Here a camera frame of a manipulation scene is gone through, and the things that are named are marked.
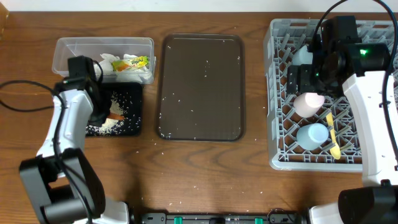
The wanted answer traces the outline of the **orange carrot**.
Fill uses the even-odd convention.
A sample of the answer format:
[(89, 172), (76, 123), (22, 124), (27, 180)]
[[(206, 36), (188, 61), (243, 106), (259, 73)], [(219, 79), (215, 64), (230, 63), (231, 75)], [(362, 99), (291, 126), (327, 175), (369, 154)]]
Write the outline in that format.
[(120, 114), (110, 113), (110, 114), (108, 115), (108, 119), (124, 120), (125, 117), (124, 117), (123, 115), (120, 115)]

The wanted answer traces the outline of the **pile of white rice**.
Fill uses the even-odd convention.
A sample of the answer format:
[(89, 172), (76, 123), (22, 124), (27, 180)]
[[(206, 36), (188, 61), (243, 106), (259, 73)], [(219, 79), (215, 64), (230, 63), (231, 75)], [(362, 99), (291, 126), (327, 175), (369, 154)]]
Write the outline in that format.
[(124, 124), (124, 110), (116, 100), (111, 100), (111, 107), (109, 110), (109, 116), (100, 127), (88, 126), (86, 128), (87, 136), (110, 136), (118, 132), (118, 129)]

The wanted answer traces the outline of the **light blue bowl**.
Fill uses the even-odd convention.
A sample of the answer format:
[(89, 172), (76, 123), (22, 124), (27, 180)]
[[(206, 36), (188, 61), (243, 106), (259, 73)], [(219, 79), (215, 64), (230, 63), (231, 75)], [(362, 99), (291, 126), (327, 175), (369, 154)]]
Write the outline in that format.
[(313, 62), (313, 53), (308, 51), (308, 46), (301, 47), (292, 58), (292, 65), (311, 65)]

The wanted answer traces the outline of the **yellow green snack wrapper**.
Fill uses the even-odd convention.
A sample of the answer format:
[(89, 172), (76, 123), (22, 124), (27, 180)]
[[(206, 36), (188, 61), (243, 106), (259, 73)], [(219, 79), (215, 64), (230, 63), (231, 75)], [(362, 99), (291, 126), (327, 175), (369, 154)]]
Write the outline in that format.
[(115, 72), (123, 72), (128, 70), (137, 70), (145, 67), (149, 63), (147, 56), (140, 56), (122, 60), (115, 60), (111, 63)]

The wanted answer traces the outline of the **aluminium foil ball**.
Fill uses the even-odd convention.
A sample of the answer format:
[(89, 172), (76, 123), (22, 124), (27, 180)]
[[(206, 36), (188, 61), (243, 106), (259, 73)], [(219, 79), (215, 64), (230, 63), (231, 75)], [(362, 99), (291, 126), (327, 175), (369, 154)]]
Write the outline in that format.
[(93, 62), (96, 76), (103, 75), (103, 81), (152, 83), (154, 75), (150, 68), (150, 57), (124, 54), (122, 58), (103, 53), (102, 61)]

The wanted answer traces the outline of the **pink plastic cup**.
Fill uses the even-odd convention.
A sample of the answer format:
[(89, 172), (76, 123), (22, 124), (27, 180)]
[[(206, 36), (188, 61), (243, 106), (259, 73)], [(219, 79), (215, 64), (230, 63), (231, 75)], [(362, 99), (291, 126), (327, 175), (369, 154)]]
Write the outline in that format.
[(317, 93), (303, 93), (294, 100), (295, 112), (303, 117), (309, 118), (323, 106), (325, 97)]

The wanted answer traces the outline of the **light blue plastic cup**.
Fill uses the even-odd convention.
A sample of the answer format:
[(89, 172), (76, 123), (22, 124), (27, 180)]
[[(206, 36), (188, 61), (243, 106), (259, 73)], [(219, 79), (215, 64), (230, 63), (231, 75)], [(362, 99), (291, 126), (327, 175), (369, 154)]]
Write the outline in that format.
[(320, 123), (309, 124), (297, 131), (297, 143), (304, 150), (315, 150), (320, 147), (329, 137), (329, 130)]

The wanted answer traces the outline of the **cream plastic spoon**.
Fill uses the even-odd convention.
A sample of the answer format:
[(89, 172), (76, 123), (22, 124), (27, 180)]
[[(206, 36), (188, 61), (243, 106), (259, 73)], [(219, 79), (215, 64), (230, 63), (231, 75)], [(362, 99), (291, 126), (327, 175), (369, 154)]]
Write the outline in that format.
[(341, 151), (340, 147), (337, 143), (336, 140), (336, 133), (335, 133), (335, 128), (334, 128), (334, 122), (333, 122), (333, 115), (331, 112), (329, 112), (326, 115), (326, 121), (329, 127), (329, 132), (330, 132), (330, 137), (331, 137), (331, 142), (333, 143), (333, 146), (330, 149), (330, 154), (334, 159), (340, 159), (341, 158)]

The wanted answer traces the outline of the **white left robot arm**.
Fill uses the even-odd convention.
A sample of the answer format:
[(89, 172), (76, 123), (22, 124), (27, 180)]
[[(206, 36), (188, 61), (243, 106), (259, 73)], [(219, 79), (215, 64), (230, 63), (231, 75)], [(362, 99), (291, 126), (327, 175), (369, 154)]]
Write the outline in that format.
[(129, 223), (124, 202), (107, 198), (85, 157), (85, 130), (104, 103), (93, 81), (62, 81), (53, 89), (54, 111), (37, 155), (19, 174), (40, 223)]

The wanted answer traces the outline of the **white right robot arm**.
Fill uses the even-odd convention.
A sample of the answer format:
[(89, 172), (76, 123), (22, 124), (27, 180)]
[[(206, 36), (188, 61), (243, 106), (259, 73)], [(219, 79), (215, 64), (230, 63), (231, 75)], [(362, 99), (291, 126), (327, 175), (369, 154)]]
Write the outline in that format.
[(344, 41), (300, 48), (287, 72), (288, 93), (345, 96), (362, 151), (363, 187), (310, 208), (306, 223), (397, 223), (397, 108), (385, 44)]

